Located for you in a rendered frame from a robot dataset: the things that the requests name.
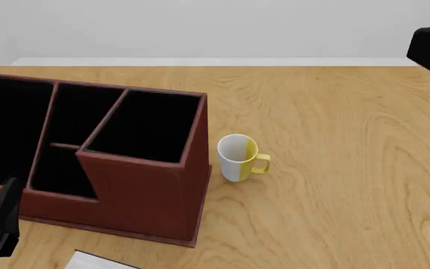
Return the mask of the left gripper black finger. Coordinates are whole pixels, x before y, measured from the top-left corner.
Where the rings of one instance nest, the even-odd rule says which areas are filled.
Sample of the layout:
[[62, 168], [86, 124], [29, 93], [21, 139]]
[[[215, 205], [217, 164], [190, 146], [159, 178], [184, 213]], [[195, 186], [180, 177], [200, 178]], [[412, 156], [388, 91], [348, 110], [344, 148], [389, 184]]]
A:
[[0, 190], [0, 233], [19, 233], [19, 204], [25, 183], [12, 176]]

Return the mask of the book with dark cover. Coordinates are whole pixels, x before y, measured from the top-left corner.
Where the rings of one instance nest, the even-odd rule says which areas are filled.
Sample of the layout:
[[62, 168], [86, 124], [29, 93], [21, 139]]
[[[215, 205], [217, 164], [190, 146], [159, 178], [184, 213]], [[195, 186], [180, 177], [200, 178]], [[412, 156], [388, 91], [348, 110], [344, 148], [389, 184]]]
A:
[[76, 250], [64, 269], [140, 269], [105, 257]]

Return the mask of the red-brown desk caddy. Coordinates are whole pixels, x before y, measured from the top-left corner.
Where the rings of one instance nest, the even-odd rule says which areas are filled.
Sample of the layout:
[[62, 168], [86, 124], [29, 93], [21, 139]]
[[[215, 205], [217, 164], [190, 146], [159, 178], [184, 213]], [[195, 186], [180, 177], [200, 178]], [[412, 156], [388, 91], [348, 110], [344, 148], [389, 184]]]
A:
[[0, 197], [16, 219], [193, 247], [205, 93], [0, 75]]

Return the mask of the white and yellow mug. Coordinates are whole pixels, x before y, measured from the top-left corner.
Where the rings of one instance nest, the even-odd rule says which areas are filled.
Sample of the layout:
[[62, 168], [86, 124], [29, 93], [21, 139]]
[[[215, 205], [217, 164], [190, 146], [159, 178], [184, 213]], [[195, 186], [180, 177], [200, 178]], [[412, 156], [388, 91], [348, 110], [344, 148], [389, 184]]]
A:
[[242, 182], [250, 174], [269, 171], [271, 157], [260, 154], [257, 143], [244, 134], [229, 134], [217, 145], [222, 175], [230, 182]]

